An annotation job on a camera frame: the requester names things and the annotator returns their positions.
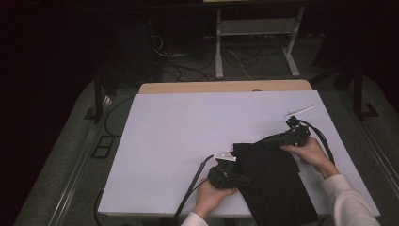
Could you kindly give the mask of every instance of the black cord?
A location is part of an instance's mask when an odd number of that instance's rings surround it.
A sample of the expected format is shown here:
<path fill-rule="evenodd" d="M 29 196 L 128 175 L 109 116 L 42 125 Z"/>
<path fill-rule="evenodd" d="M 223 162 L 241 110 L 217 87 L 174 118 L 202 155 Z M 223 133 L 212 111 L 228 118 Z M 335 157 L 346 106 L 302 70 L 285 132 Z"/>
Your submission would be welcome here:
<path fill-rule="evenodd" d="M 190 187 L 187 189 L 187 192 L 185 193 L 182 202 L 179 205 L 179 208 L 176 211 L 176 214 L 173 216 L 173 219 L 175 219 L 177 221 L 177 218 L 179 217 L 180 213 L 182 212 L 182 209 L 185 205 L 185 202 L 188 200 L 188 197 L 190 197 L 191 193 L 193 193 L 193 191 L 197 188 L 194 187 L 194 185 L 196 184 L 197 180 L 200 177 L 200 174 L 202 173 L 203 168 L 205 167 L 206 162 L 208 162 L 209 159 L 211 159 L 212 157 L 214 157 L 213 155 L 208 156 L 199 166 L 199 169 L 197 170 L 196 175 L 193 178 L 193 181 L 191 182 Z"/>
<path fill-rule="evenodd" d="M 306 124 L 306 125 L 308 125 L 308 126 L 314 131 L 314 133 L 316 133 L 316 135 L 320 138 L 320 140 L 321 140 L 322 143 L 323 143 L 323 146 L 324 146 L 325 149 L 326 149 L 326 152 L 327 152 L 329 161 L 331 161 L 331 162 L 335 165 L 334 156 L 332 155 L 332 152 L 331 152 L 330 148 L 328 147 L 327 139 L 326 139 L 326 137 L 324 136 L 324 134 L 323 134 L 319 129 L 317 129 L 316 127 L 312 126 L 312 125 L 309 124 L 308 122 L 303 121 L 303 120 L 298 120 L 298 121 L 299 121 L 299 122 L 302 122 L 302 123 L 304 123 L 304 124 Z"/>

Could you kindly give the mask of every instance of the white table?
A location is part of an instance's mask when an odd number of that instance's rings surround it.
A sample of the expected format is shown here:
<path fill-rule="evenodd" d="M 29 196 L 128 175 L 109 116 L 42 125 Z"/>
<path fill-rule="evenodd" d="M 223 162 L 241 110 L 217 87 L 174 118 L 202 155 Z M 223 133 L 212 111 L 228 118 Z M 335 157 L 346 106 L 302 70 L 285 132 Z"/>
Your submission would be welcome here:
<path fill-rule="evenodd" d="M 98 211 L 109 216 L 173 216 L 207 156 L 231 151 L 236 142 L 252 143 L 284 132 L 288 126 L 283 116 L 310 105 L 315 107 L 297 117 L 325 134 L 340 172 L 379 216 L 319 94 L 313 90 L 137 94 Z M 215 164 L 210 160 L 200 178 Z M 313 167 L 297 164 L 316 212 L 330 215 L 320 186 L 323 178 Z M 188 214 L 194 204 L 195 192 L 182 214 Z M 213 216 L 250 217 L 250 212 L 237 193 Z"/>

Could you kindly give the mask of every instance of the floor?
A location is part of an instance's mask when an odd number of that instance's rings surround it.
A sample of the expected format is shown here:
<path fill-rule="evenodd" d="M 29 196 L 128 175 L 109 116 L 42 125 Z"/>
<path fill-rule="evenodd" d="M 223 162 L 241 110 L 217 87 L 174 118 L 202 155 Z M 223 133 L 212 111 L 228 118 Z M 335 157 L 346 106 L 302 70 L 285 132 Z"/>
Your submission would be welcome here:
<path fill-rule="evenodd" d="M 292 79 L 281 52 L 287 40 L 283 36 L 224 39 L 224 80 Z M 325 70 L 312 66 L 322 41 L 321 36 L 297 39 L 293 57 L 301 79 L 310 80 Z M 159 49 L 158 52 L 161 58 L 166 53 Z M 200 53 L 175 52 L 164 58 L 167 60 L 162 82 L 215 81 L 212 45 L 206 45 Z M 337 75 L 332 74 L 312 87 L 319 91 L 381 213 L 378 221 L 381 225 L 395 225 L 399 222 L 399 194 L 395 189 L 399 171 L 399 153 L 395 148 L 399 145 L 399 115 L 379 87 L 366 77 L 363 101 L 371 103 L 379 117 L 360 121 L 351 109 L 352 87 L 338 91 L 332 86 Z M 90 84 L 76 102 L 15 225 L 157 225 L 158 218 L 111 218 L 95 214 L 130 104 L 138 90 L 121 89 L 116 95 L 106 97 L 104 116 L 95 124 L 93 120 L 84 120 L 88 109 L 94 107 L 93 89 Z M 334 224 L 328 218 L 323 225 Z"/>

